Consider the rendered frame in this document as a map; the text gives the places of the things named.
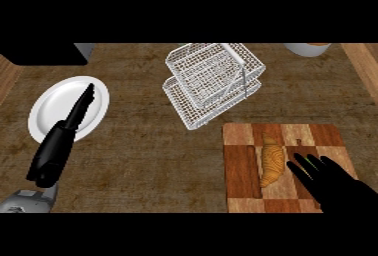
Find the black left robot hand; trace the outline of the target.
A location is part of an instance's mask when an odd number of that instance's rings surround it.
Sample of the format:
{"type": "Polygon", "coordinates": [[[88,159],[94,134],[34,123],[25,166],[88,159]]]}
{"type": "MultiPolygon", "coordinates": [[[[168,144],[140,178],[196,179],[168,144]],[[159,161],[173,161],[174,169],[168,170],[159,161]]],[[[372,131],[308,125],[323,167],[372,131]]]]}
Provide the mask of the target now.
{"type": "Polygon", "coordinates": [[[56,122],[38,146],[26,180],[34,181],[40,188],[50,188],[59,180],[71,154],[78,126],[93,100],[94,85],[90,84],[74,104],[66,119],[56,122]]]}

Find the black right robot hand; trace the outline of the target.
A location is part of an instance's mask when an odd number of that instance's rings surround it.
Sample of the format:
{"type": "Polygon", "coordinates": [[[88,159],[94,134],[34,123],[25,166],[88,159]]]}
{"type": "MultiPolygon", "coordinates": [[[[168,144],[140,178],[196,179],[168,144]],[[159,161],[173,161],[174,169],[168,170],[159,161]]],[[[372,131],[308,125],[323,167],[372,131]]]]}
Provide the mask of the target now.
{"type": "Polygon", "coordinates": [[[294,154],[286,166],[325,214],[378,214],[378,193],[326,156],[294,154]]]}

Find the checkered wooden cutting board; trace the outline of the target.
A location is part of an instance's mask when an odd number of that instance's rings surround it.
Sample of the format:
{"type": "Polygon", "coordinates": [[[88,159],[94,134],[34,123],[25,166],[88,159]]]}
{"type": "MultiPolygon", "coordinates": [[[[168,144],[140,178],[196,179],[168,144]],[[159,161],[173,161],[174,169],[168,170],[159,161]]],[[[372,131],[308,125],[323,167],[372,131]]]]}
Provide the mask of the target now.
{"type": "Polygon", "coordinates": [[[328,156],[357,178],[338,128],[332,124],[223,125],[226,202],[229,213],[320,213],[319,203],[289,169],[260,187],[263,135],[277,142],[288,161],[294,153],[328,156]]]}

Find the white oval plate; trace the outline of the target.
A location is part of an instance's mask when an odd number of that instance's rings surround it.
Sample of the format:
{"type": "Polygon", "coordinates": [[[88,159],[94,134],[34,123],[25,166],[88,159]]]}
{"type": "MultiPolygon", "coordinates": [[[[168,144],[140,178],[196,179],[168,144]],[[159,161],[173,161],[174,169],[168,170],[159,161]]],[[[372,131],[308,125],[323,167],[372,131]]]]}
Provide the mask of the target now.
{"type": "Polygon", "coordinates": [[[74,104],[90,84],[94,85],[94,100],[78,126],[74,141],[81,140],[100,124],[109,106],[106,85],[91,76],[66,78],[44,91],[29,111],[28,131],[38,143],[43,142],[56,122],[68,117],[74,104]]]}

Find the golden brown croissant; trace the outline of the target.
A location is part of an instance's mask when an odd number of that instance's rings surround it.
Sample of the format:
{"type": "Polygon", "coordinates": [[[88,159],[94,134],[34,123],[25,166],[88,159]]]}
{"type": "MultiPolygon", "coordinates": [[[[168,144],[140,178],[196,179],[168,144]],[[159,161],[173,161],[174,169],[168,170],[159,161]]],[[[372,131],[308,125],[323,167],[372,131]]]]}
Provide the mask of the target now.
{"type": "Polygon", "coordinates": [[[279,180],[285,171],[283,149],[267,133],[263,134],[261,166],[260,186],[266,188],[279,180]]]}

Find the black appliance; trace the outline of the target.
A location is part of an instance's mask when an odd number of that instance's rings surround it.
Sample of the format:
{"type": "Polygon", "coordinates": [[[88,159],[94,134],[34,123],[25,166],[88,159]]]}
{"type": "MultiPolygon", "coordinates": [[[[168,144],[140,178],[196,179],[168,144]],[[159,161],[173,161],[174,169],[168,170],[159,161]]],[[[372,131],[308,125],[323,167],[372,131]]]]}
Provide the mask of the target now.
{"type": "Polygon", "coordinates": [[[1,43],[0,54],[19,66],[85,65],[93,43],[1,43]]]}

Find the white round pot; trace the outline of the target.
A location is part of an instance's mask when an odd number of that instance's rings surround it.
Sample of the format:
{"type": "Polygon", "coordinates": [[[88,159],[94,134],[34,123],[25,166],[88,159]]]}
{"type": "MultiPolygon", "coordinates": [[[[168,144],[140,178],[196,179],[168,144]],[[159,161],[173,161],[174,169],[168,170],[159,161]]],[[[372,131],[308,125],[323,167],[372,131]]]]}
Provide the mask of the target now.
{"type": "Polygon", "coordinates": [[[323,54],[331,44],[285,43],[286,49],[302,57],[317,57],[323,54]]]}

